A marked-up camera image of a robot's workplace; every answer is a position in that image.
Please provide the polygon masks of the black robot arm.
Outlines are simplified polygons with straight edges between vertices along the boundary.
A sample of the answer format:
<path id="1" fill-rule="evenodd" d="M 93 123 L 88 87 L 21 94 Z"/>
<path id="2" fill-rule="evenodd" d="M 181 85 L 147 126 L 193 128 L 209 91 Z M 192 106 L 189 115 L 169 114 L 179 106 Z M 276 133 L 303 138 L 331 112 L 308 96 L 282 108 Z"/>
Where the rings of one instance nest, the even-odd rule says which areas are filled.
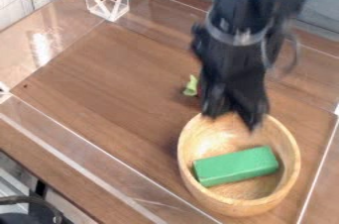
<path id="1" fill-rule="evenodd" d="M 213 0 L 201 24 L 192 26 L 191 49 L 201 63 L 201 114 L 212 119 L 235 112 L 249 130 L 268 113 L 264 76 L 288 23 L 306 0 Z"/>

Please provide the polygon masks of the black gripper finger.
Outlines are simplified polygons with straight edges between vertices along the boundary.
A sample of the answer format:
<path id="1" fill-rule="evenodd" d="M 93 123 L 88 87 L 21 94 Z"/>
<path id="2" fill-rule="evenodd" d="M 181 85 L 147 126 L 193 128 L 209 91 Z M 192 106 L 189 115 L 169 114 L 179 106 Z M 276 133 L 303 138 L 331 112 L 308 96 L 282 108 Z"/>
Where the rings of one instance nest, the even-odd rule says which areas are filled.
<path id="1" fill-rule="evenodd" d="M 228 113 L 231 100 L 223 84 L 207 84 L 201 86 L 201 113 L 212 119 Z"/>
<path id="2" fill-rule="evenodd" d="M 262 92 L 259 96 L 253 97 L 240 96 L 236 103 L 237 113 L 252 132 L 260 126 L 263 117 L 268 113 L 270 106 L 266 93 Z"/>

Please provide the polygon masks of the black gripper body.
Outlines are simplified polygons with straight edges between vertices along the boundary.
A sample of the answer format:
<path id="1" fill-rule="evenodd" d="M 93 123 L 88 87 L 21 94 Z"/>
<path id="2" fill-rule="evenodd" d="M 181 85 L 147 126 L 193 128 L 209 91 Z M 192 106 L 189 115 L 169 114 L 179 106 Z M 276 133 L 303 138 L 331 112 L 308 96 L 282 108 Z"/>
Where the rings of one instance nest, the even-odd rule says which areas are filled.
<path id="1" fill-rule="evenodd" d="M 195 24 L 191 49 L 201 62 L 200 89 L 204 83 L 223 84 L 231 100 L 231 109 L 236 109 L 240 96 L 259 96 L 264 89 L 267 68 L 276 61 L 283 42 L 283 27 L 274 24 L 263 40 L 249 46 L 231 46 L 220 42 L 207 27 Z"/>

